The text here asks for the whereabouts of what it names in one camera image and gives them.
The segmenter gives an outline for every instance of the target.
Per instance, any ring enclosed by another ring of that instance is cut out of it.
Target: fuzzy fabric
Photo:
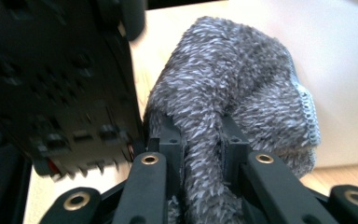
[[[298,177],[312,170],[318,124],[287,49],[252,27],[200,18],[172,53],[145,112],[150,137],[159,137],[163,116],[172,117],[186,152],[184,195],[169,201],[170,223],[243,223],[241,200],[221,169],[225,114],[254,150],[276,153]]]

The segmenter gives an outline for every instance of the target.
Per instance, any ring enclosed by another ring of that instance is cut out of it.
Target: black electronic device
[[[128,40],[144,3],[0,1],[0,130],[39,175],[133,160],[144,137]]]

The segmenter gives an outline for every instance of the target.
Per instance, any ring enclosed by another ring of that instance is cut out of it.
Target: cloth fold
[[[255,28],[200,18],[172,53],[145,111],[149,137],[159,137],[169,116],[183,138],[185,181],[183,194],[169,202],[170,223],[243,223],[241,200],[221,170],[226,114],[254,150],[276,153],[297,177],[312,170],[318,123],[288,50]]]

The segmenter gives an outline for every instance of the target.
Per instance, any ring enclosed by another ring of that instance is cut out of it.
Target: wooden table
[[[131,43],[135,85],[141,115],[145,112],[147,96],[155,85],[171,52],[179,42],[182,33],[197,18],[205,15],[228,18],[236,22],[246,22],[262,31],[270,30],[268,35],[276,33],[270,23],[257,19],[260,17],[255,14],[263,10],[255,10],[254,14],[249,12],[243,14],[241,9],[235,6],[229,2],[212,2],[146,12],[146,29],[140,38]],[[33,172],[24,223],[38,223],[54,200],[68,189],[82,186],[96,188],[100,192],[104,192],[123,181],[130,168],[130,165],[123,164],[120,165],[119,173],[115,168],[110,167],[105,170],[104,175],[100,175],[95,170],[89,172],[88,178],[77,175],[75,180],[65,178],[58,183],[53,183],[49,177],[37,176]],[[337,184],[358,186],[358,166],[316,169],[301,181],[306,186],[327,195],[330,188]]]

